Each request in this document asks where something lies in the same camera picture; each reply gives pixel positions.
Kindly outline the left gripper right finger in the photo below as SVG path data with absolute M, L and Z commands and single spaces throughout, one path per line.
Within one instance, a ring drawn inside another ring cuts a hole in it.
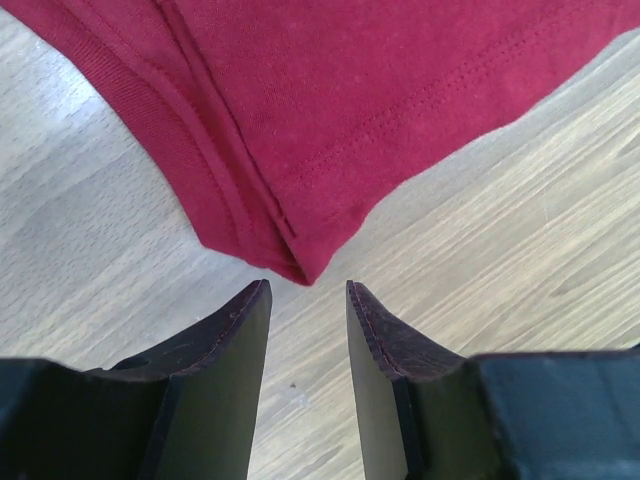
M 462 357 L 346 285 L 369 479 L 635 479 L 639 351 Z

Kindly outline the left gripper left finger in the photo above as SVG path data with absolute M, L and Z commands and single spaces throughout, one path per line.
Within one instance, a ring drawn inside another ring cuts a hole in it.
M 1 362 L 5 479 L 243 479 L 272 293 L 250 283 L 213 314 L 109 369 Z

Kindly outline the dark red t shirt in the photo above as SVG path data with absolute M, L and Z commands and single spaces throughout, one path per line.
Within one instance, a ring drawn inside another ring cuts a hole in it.
M 6 1 L 83 73 L 201 243 L 312 284 L 398 185 L 639 25 L 635 1 Z

